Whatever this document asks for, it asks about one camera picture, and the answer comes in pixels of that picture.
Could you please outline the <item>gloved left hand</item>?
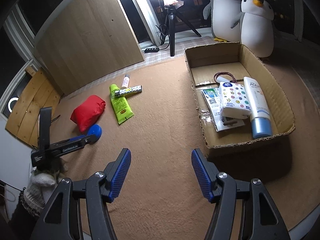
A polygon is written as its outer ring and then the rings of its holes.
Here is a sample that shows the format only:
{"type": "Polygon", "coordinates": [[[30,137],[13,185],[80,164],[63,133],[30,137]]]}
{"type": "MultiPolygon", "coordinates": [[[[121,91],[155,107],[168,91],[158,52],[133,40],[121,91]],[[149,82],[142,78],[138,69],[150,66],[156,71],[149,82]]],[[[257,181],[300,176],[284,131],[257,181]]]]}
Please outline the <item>gloved left hand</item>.
{"type": "Polygon", "coordinates": [[[22,205],[32,216],[40,216],[58,183],[68,171],[66,163],[60,158],[57,166],[49,170],[39,171],[35,167],[32,169],[28,186],[22,193],[22,205]]]}

